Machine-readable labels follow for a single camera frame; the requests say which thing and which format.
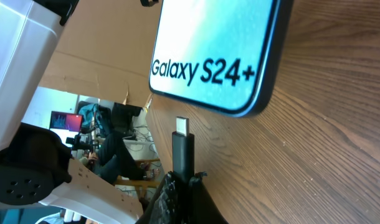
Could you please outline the blue Galaxy S24+ smartphone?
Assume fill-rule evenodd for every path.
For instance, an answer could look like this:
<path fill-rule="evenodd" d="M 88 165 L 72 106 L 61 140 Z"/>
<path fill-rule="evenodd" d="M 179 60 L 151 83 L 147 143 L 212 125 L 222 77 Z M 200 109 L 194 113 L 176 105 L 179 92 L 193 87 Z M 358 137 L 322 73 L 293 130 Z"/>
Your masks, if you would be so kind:
<path fill-rule="evenodd" d="M 292 0 L 164 0 L 150 90 L 226 116 L 261 113 L 292 7 Z"/>

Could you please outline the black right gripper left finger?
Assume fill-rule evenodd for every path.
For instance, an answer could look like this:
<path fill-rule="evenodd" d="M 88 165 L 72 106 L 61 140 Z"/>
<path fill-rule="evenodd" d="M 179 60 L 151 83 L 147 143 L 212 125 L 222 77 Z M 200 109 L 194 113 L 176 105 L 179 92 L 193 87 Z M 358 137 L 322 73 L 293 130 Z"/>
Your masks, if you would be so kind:
<path fill-rule="evenodd" d="M 168 172 L 161 181 L 140 224 L 183 224 L 185 223 L 184 193 L 186 185 L 176 172 Z"/>

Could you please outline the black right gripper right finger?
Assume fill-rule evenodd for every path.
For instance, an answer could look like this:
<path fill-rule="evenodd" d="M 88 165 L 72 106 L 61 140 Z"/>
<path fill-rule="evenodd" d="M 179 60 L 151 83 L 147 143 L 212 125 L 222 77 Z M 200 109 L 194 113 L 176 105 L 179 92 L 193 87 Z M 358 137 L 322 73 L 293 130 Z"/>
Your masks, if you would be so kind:
<path fill-rule="evenodd" d="M 228 224 L 202 182 L 206 176 L 206 172 L 198 172 L 189 181 L 189 223 Z"/>

